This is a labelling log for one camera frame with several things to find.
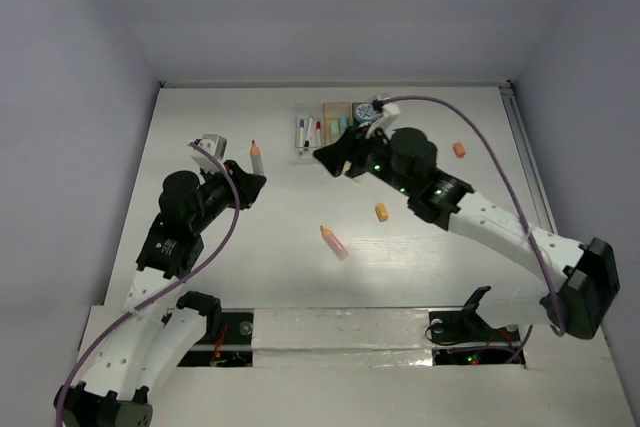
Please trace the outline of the green highlighter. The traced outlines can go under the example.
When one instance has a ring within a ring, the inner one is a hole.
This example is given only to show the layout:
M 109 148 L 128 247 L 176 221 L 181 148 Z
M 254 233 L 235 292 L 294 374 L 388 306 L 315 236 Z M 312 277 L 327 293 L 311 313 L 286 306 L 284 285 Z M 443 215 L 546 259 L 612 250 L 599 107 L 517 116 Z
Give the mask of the green highlighter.
M 327 122 L 327 138 L 326 144 L 330 145 L 336 142 L 340 137 L 338 121 L 332 119 Z

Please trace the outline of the orange tip clear highlighter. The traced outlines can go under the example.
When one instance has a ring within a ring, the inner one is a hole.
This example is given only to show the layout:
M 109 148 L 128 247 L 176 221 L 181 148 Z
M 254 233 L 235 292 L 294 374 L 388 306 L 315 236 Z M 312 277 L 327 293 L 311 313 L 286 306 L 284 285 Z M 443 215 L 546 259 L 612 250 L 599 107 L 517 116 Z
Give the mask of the orange tip clear highlighter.
M 252 172 L 255 175 L 263 176 L 264 166 L 262 161 L 262 153 L 255 141 L 251 142 L 250 159 L 251 159 L 251 165 L 252 165 Z

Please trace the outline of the blue highlighter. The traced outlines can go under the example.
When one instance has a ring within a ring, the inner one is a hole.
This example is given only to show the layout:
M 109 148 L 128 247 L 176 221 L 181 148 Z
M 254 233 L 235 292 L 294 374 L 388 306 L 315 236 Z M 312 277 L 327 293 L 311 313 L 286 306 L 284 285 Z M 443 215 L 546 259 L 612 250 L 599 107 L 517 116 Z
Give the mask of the blue highlighter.
M 339 124 L 339 133 L 340 135 L 343 135 L 346 132 L 347 128 L 349 127 L 348 117 L 345 115 L 341 115 L 339 118 L 338 124 Z

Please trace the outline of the black capped white pen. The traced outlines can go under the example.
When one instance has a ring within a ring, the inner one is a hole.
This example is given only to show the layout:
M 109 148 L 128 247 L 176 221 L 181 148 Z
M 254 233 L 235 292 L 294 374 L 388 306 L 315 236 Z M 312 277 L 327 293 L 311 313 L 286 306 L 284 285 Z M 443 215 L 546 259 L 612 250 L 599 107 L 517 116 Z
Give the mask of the black capped white pen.
M 305 142 L 304 148 L 309 148 L 311 146 L 314 133 L 315 133 L 315 119 L 313 116 L 310 116 L 306 124 L 306 142 Z

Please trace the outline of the blue capped white pen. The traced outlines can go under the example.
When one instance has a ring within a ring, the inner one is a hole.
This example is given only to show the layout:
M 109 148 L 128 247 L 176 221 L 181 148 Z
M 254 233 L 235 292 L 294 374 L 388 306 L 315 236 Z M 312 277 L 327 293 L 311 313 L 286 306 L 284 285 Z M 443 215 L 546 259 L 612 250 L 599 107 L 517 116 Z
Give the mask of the blue capped white pen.
M 306 122 L 300 119 L 298 123 L 297 147 L 303 148 L 306 142 Z

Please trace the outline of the small orange cap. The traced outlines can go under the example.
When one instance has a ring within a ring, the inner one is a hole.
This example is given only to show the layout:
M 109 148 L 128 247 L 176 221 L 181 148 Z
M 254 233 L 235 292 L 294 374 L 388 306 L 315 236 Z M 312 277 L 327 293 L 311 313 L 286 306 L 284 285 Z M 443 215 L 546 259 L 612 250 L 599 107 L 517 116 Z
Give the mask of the small orange cap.
M 461 142 L 456 142 L 452 146 L 453 152 L 457 158 L 464 158 L 466 155 L 466 149 Z

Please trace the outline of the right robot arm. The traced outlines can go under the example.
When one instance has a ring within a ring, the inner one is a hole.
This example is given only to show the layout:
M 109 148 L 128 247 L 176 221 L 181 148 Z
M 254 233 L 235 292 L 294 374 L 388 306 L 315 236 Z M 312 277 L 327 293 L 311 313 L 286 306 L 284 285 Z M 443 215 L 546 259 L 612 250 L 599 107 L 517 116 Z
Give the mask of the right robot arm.
M 474 240 L 539 277 L 550 287 L 543 318 L 574 338 L 597 333 L 620 281 L 612 246 L 599 238 L 581 243 L 539 227 L 525 227 L 467 182 L 437 166 L 437 148 L 416 128 L 348 128 L 314 152 L 334 177 L 369 173 L 407 198 L 422 221 Z

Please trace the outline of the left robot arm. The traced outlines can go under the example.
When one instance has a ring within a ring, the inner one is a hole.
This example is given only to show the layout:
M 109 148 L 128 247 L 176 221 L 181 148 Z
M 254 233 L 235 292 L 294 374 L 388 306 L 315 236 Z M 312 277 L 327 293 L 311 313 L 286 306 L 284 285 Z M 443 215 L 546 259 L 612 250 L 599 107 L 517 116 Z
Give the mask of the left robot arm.
M 165 178 L 122 312 L 81 355 L 54 399 L 59 426 L 148 426 L 153 402 L 197 341 L 219 336 L 218 298 L 187 282 L 209 264 L 203 231 L 252 206 L 266 183 L 232 160 Z

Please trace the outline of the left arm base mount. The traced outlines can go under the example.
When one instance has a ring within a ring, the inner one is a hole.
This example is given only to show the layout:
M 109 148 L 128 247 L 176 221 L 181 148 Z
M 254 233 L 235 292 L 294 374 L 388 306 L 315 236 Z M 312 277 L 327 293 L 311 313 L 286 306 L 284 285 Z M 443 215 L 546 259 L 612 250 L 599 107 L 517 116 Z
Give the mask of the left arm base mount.
M 179 367 L 244 368 L 253 365 L 253 310 L 223 310 L 216 334 L 208 332 L 182 357 Z

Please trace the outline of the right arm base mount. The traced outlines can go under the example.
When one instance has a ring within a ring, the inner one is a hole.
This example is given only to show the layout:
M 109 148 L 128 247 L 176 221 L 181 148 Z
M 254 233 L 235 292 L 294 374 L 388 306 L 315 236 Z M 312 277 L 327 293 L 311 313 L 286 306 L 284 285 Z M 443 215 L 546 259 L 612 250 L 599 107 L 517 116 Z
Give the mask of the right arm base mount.
M 519 328 L 492 328 L 477 313 L 489 286 L 477 288 L 462 307 L 429 313 L 424 336 L 436 366 L 525 365 Z

